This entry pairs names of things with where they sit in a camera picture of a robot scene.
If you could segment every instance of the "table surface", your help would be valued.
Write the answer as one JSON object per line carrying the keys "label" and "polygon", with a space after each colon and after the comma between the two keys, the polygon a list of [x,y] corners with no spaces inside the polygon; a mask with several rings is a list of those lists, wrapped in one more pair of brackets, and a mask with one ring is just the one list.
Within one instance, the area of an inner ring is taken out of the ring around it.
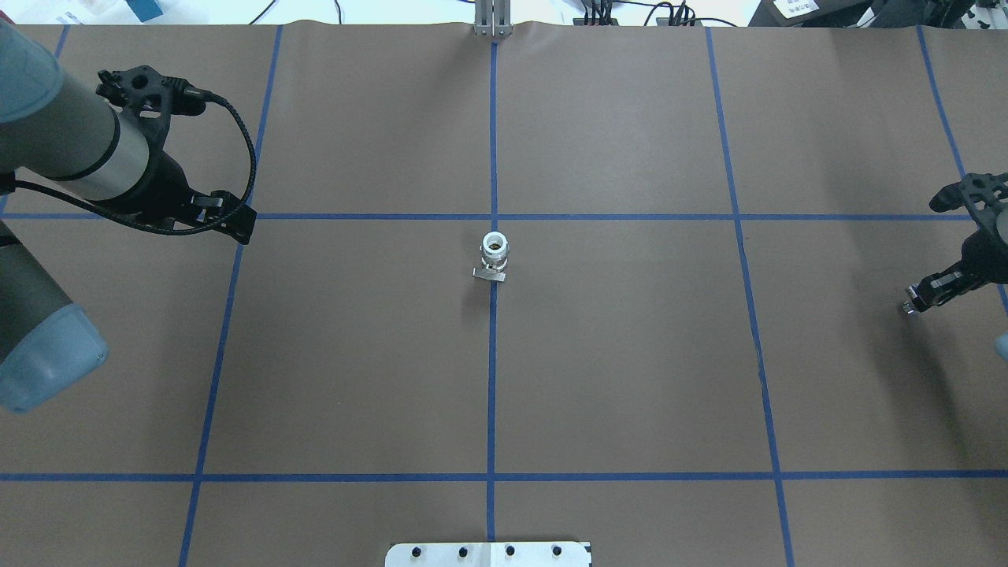
{"label": "table surface", "polygon": [[[0,415],[5,565],[1008,563],[1004,293],[897,313],[974,228],[933,193],[1008,168],[1008,67],[971,56],[1008,35],[22,29],[231,100],[260,217],[236,247],[4,203],[112,349]],[[244,185],[219,109],[166,148]]]}

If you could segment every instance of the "metal plate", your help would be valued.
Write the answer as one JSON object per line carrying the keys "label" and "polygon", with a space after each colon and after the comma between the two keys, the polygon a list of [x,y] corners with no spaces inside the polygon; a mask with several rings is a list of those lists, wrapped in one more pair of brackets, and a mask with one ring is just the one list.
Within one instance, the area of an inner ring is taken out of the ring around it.
{"label": "metal plate", "polygon": [[507,274],[503,271],[497,271],[495,269],[488,269],[485,267],[474,267],[473,277],[479,277],[481,279],[487,279],[489,281],[504,281],[507,278]]}
{"label": "metal plate", "polygon": [[579,542],[398,544],[385,567],[591,567],[592,544]]}

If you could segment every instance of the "grid of blue tape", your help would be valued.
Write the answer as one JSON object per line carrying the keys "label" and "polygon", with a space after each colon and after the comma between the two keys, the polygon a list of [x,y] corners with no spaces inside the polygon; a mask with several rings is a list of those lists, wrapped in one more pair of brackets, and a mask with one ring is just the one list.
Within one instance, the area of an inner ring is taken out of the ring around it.
{"label": "grid of blue tape", "polygon": [[[58,56],[66,43],[70,26],[65,26],[55,53]],[[276,30],[274,37],[269,77],[259,120],[259,130],[256,136],[256,154],[262,149],[262,140],[266,130],[269,115],[269,102],[272,95],[273,81],[277,60],[280,53],[280,43],[283,27]],[[759,336],[759,320],[753,300],[752,282],[749,275],[748,259],[746,257],[743,225],[754,221],[936,221],[936,222],[967,222],[968,215],[843,215],[843,214],[746,214],[739,210],[738,196],[735,188],[735,176],[732,167],[731,147],[728,127],[722,104],[721,86],[718,77],[717,58],[715,55],[714,39],[711,29],[706,30],[711,79],[714,86],[715,104],[718,115],[718,125],[721,133],[724,153],[725,171],[732,204],[731,214],[501,214],[497,204],[497,42],[490,49],[490,214],[354,214],[354,213],[262,213],[259,218],[265,221],[284,220],[403,220],[403,221],[490,221],[491,230],[496,230],[499,221],[722,221],[732,222],[735,226],[738,244],[739,261],[742,266],[742,276],[745,285],[746,304],[749,311],[750,329],[753,344],[756,349],[759,379],[762,386],[763,409],[772,470],[741,471],[741,472],[614,472],[614,473],[498,473],[496,471],[496,379],[497,379],[497,284],[491,282],[489,308],[490,323],[488,330],[488,395],[487,395],[487,470],[474,473],[420,473],[420,474],[208,474],[204,472],[207,457],[207,447],[213,424],[214,409],[217,403],[217,391],[220,382],[221,369],[224,364],[225,348],[231,324],[231,314],[234,307],[235,289],[238,282],[242,263],[243,247],[237,246],[231,281],[225,305],[224,319],[221,325],[221,335],[218,343],[214,374],[211,380],[210,393],[207,401],[204,427],[200,441],[200,451],[196,469],[192,474],[146,474],[146,473],[3,473],[0,481],[6,482],[183,482],[192,483],[188,513],[185,519],[185,531],[179,552],[178,564],[184,566],[187,562],[188,548],[192,542],[196,515],[199,506],[200,488],[204,483],[214,482],[485,482],[487,487],[487,538],[495,539],[495,483],[496,482],[643,482],[643,481],[773,481],[780,517],[782,543],[787,565],[793,566],[794,559],[791,549],[790,530],[787,520],[787,505],[784,497],[783,481],[801,480],[852,480],[852,479],[896,479],[896,478],[1008,478],[1008,469],[1002,470],[857,470],[857,471],[784,471],[781,470],[777,454],[776,435],[773,426],[773,412],[770,391],[766,380],[763,364],[762,345]],[[949,124],[923,30],[917,27],[921,55],[930,83],[938,116],[948,137],[950,149],[960,174],[965,174],[963,161]],[[0,200],[0,218],[4,219],[98,219],[87,213],[6,213],[4,206],[6,198]],[[1000,288],[1002,302],[1008,312],[1008,294]]]}

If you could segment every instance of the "small object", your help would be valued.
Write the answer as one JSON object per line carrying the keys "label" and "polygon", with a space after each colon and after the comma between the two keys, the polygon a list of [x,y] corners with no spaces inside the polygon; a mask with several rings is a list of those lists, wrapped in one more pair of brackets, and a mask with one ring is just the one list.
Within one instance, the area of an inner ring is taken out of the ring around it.
{"label": "small object", "polygon": [[473,277],[489,281],[504,281],[507,277],[504,268],[507,267],[507,255],[510,251],[511,246],[508,244],[506,236],[500,232],[488,232],[480,244],[483,267],[473,268]]}
{"label": "small object", "polygon": [[385,554],[385,567],[591,567],[588,542],[405,543]]}

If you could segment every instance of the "metal bracket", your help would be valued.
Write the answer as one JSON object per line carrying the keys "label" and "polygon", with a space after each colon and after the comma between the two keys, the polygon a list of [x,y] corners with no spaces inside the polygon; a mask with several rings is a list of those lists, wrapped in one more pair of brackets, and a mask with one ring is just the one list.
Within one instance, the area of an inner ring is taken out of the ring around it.
{"label": "metal bracket", "polygon": [[591,567],[588,542],[397,544],[385,567]]}
{"label": "metal bracket", "polygon": [[511,0],[476,0],[477,35],[507,37],[511,35]]}
{"label": "metal bracket", "polygon": [[479,277],[480,279],[486,279],[487,281],[504,281],[507,279],[507,274],[503,271],[498,271],[489,267],[474,267],[473,277]]}

